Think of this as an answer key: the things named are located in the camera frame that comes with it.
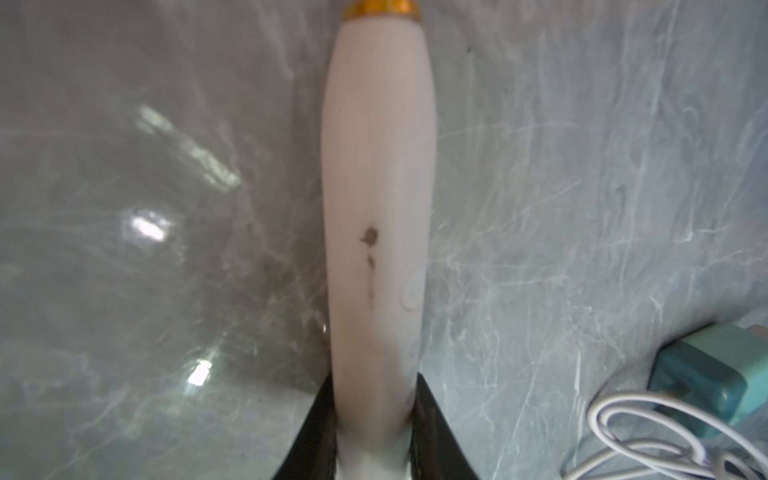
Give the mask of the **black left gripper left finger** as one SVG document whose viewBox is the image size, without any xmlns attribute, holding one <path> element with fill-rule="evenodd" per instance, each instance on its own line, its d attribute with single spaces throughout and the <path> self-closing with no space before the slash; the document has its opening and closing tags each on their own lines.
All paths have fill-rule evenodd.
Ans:
<svg viewBox="0 0 768 480">
<path fill-rule="evenodd" d="M 274 480 L 334 480 L 337 419 L 332 376 L 328 375 Z"/>
</svg>

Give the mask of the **teal usb charger block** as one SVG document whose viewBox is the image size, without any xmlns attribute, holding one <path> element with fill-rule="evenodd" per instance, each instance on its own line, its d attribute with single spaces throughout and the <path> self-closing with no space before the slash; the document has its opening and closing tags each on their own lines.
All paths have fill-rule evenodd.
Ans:
<svg viewBox="0 0 768 480">
<path fill-rule="evenodd" d="M 716 323 L 661 348 L 647 389 L 735 426 L 767 403 L 767 329 Z"/>
</svg>

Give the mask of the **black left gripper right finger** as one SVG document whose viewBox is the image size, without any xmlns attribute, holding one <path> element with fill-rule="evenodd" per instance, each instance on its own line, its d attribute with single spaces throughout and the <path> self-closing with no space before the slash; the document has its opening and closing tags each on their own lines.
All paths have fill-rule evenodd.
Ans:
<svg viewBox="0 0 768 480">
<path fill-rule="evenodd" d="M 478 480 L 424 376 L 418 374 L 409 449 L 414 480 Z"/>
</svg>

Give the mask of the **white pink electric toothbrush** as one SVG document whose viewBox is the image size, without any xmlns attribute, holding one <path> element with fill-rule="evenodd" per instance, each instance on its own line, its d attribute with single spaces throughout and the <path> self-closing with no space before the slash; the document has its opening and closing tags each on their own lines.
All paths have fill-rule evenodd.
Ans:
<svg viewBox="0 0 768 480">
<path fill-rule="evenodd" d="M 354 1 L 332 53 L 321 173 L 343 479 L 402 479 L 417 384 L 436 105 L 414 1 Z"/>
</svg>

